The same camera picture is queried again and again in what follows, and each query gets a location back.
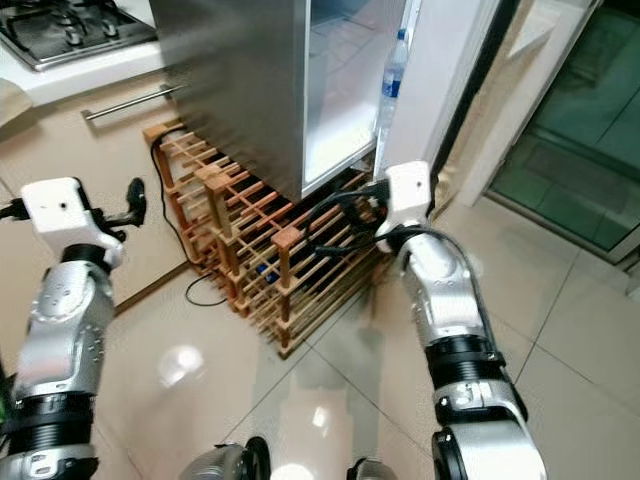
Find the metal handle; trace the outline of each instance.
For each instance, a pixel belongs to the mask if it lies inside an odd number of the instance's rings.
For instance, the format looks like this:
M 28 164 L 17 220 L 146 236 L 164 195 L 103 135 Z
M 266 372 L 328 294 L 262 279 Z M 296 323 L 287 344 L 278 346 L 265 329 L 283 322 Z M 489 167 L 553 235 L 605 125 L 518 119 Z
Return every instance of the metal handle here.
M 143 97 L 134 98 L 133 100 L 129 100 L 128 102 L 124 102 L 119 105 L 115 105 L 113 107 L 105 108 L 104 110 L 100 110 L 98 112 L 92 112 L 90 110 L 82 110 L 82 112 L 80 113 L 82 114 L 82 117 L 84 118 L 85 122 L 90 122 L 91 120 L 95 120 L 96 118 L 104 117 L 105 115 L 119 112 L 120 110 L 124 110 L 125 108 L 133 107 L 134 105 L 144 103 L 147 100 L 168 95 L 172 92 L 175 92 L 178 89 L 180 89 L 180 87 L 169 87 L 168 85 L 161 85 L 160 90 L 158 90 L 157 92 L 150 93 L 148 95 L 144 95 Z

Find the bottle label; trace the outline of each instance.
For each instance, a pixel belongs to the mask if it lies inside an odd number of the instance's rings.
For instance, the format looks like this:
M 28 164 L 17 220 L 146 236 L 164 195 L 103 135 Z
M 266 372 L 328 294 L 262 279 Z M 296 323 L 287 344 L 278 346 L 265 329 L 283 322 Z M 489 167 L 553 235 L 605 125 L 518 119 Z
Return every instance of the bottle label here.
M 397 98 L 400 90 L 400 80 L 395 80 L 393 74 L 385 75 L 382 80 L 382 94 L 385 97 Z

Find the white countertop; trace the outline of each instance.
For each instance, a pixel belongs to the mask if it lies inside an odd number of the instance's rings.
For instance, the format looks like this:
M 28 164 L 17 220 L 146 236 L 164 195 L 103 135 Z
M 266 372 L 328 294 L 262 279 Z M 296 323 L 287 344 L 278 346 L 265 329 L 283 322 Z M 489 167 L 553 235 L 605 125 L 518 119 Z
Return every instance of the white countertop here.
M 148 0 L 116 0 L 130 15 L 154 26 Z M 158 42 L 125 47 L 34 72 L 0 43 L 0 77 L 24 90 L 34 106 L 45 105 L 164 66 Z

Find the glass door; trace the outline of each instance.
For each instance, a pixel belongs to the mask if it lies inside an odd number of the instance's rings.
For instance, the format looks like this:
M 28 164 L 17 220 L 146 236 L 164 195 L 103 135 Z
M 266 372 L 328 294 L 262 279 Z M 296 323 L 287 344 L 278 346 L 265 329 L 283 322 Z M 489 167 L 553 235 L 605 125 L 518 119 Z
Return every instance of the glass door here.
M 612 263 L 640 246 L 638 7 L 594 13 L 488 195 Z

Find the plastic bottle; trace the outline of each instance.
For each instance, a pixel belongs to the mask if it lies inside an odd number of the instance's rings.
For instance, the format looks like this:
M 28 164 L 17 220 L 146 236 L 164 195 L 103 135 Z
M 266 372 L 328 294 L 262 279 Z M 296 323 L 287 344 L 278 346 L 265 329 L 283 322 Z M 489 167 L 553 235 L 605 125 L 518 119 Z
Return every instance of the plastic bottle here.
M 409 59 L 409 46 L 407 44 L 407 31 L 404 28 L 398 30 L 396 45 L 389 54 L 384 66 L 382 77 L 382 94 L 380 95 L 380 105 L 378 106 L 378 116 L 376 118 L 375 132 L 378 137 L 376 147 L 376 178 L 378 173 L 384 174 L 385 166 L 382 165 L 382 154 L 389 135 L 393 114 L 398 101 L 398 92 L 404 76 L 404 69 Z

